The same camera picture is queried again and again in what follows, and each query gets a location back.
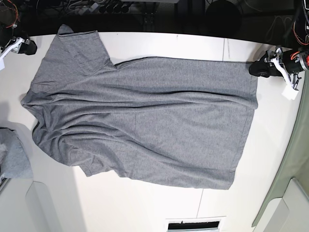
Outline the white bin at left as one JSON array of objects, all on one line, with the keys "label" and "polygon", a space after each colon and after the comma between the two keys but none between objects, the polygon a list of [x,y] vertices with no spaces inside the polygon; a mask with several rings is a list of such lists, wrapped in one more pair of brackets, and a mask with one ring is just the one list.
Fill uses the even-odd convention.
[{"label": "white bin at left", "polygon": [[10,179],[0,189],[0,230],[2,232],[49,232],[37,196],[29,191],[31,179]]}]

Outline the white bin at right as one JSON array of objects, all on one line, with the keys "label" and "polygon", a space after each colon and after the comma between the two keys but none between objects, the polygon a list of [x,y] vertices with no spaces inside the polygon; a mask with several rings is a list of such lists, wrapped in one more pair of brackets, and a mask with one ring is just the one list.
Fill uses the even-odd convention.
[{"label": "white bin at right", "polygon": [[290,180],[283,197],[268,203],[254,231],[309,231],[309,196],[296,178]]}]

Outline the white bin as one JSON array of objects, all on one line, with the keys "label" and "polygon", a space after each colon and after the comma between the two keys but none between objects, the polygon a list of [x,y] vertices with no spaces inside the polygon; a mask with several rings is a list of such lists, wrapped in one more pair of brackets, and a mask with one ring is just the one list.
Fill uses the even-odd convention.
[{"label": "white bin", "polygon": [[254,231],[309,231],[309,196],[296,178],[290,180],[283,197],[268,203]]},{"label": "white bin", "polygon": [[37,196],[29,191],[31,179],[10,179],[0,189],[0,230],[2,232],[49,232]]}]

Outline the white vent grille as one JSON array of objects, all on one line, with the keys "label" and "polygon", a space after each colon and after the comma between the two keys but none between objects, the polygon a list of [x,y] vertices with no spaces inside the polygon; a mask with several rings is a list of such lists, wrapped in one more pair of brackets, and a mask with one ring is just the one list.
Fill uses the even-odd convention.
[{"label": "white vent grille", "polygon": [[165,222],[166,232],[219,232],[226,216],[202,218],[169,218]]}]

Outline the grey t-shirt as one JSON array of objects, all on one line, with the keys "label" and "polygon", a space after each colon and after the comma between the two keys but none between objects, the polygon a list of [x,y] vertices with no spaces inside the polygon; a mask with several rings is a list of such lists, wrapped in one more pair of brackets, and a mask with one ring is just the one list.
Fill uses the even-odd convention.
[{"label": "grey t-shirt", "polygon": [[62,25],[21,105],[33,141],[87,176],[229,189],[258,107],[239,62],[148,57],[113,64],[98,32]]}]

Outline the grey cloth pile at left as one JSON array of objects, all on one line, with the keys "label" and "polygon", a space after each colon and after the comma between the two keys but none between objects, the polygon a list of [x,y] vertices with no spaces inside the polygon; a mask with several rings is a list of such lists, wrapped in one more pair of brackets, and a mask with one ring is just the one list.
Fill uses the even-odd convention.
[{"label": "grey cloth pile at left", "polygon": [[33,172],[17,133],[0,129],[0,179],[32,179]]}]

